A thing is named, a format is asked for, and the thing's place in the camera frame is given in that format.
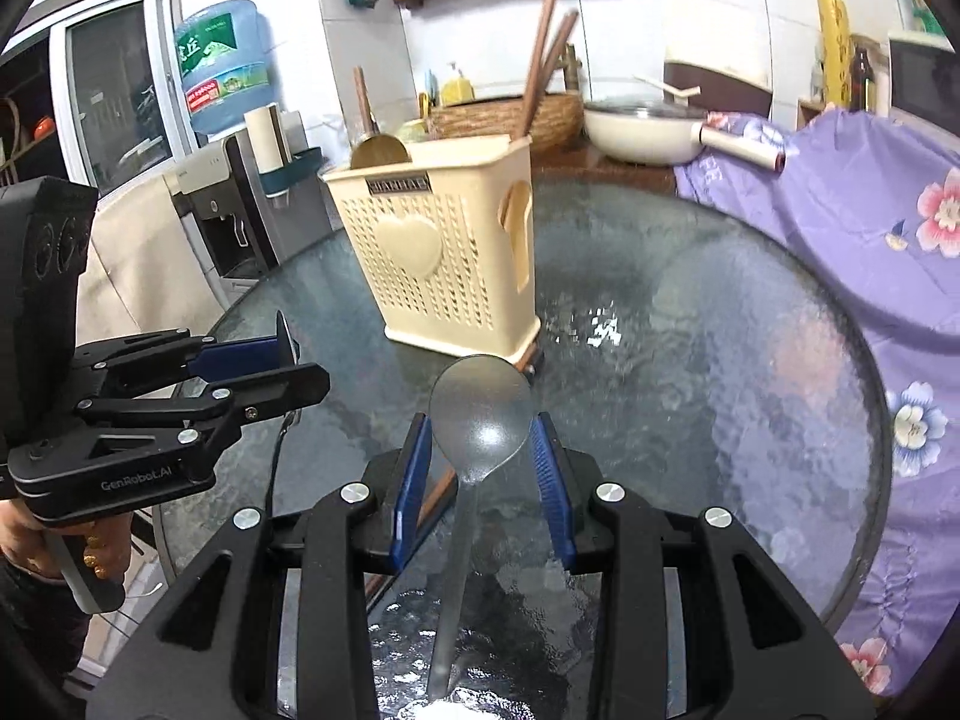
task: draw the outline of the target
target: brown bottle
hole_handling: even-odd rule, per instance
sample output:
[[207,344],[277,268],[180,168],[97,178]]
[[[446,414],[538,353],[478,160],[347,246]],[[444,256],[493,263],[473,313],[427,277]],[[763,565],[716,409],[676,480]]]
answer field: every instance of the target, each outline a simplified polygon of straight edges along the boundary
[[877,111],[877,81],[866,49],[857,49],[850,66],[851,111]]

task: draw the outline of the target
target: purple cloth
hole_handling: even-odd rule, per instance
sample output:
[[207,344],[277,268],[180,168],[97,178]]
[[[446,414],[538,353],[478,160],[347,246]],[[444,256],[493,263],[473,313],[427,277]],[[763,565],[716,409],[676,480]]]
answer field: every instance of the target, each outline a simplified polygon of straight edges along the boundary
[[960,156],[870,114],[797,133],[731,114],[774,143],[780,176],[705,151],[678,193],[775,238],[837,294],[877,359],[894,428],[880,550],[837,635],[874,693],[900,692],[960,601]]

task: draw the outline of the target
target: heart decoration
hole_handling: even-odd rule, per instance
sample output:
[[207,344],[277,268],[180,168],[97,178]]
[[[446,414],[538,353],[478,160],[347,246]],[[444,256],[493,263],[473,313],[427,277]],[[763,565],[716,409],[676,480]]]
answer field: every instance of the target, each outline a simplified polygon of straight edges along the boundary
[[443,255],[443,238],[437,225],[421,215],[384,215],[373,225],[373,237],[394,264],[414,278],[433,274]]

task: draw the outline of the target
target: translucent plastic spoon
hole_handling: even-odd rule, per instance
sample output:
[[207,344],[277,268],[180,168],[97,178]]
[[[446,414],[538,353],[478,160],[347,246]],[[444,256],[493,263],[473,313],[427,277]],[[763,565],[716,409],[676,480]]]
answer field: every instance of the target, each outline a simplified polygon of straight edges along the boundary
[[534,418],[530,385],[500,357],[464,357],[445,370],[430,394],[433,437],[457,472],[453,536],[443,570],[440,623],[427,679],[431,700],[448,694],[470,552],[476,528],[477,491],[527,440]]

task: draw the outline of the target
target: silver screw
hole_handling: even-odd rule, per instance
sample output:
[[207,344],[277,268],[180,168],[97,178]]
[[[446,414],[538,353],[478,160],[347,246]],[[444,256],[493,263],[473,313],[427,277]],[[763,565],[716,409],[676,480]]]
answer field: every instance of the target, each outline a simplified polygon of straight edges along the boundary
[[707,520],[707,525],[712,525],[714,528],[726,528],[733,522],[733,515],[726,509],[714,506],[704,512],[704,519]]
[[626,490],[616,482],[604,482],[597,488],[597,497],[607,503],[617,503],[627,496]]
[[256,509],[240,509],[240,511],[233,516],[234,525],[241,531],[253,528],[258,522],[260,522],[260,512]]
[[360,501],[365,501],[368,495],[370,495],[370,488],[363,482],[350,482],[340,490],[340,498],[343,498],[347,503],[360,503]]

